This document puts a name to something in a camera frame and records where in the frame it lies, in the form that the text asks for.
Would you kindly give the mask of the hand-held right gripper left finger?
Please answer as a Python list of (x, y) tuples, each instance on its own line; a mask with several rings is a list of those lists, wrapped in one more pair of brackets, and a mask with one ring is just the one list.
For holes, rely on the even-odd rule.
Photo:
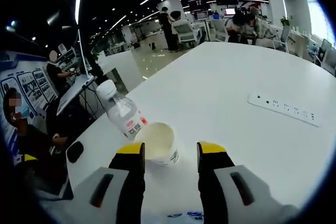
[(145, 144), (120, 148), (108, 167), (98, 168), (74, 189), (74, 223), (140, 223), (144, 174)]

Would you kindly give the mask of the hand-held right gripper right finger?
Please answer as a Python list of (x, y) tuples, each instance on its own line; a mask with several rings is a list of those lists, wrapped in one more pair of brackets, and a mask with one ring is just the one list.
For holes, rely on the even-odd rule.
[(276, 201), (266, 182), (235, 165), (220, 145), (197, 142), (204, 223), (295, 223), (299, 210)]

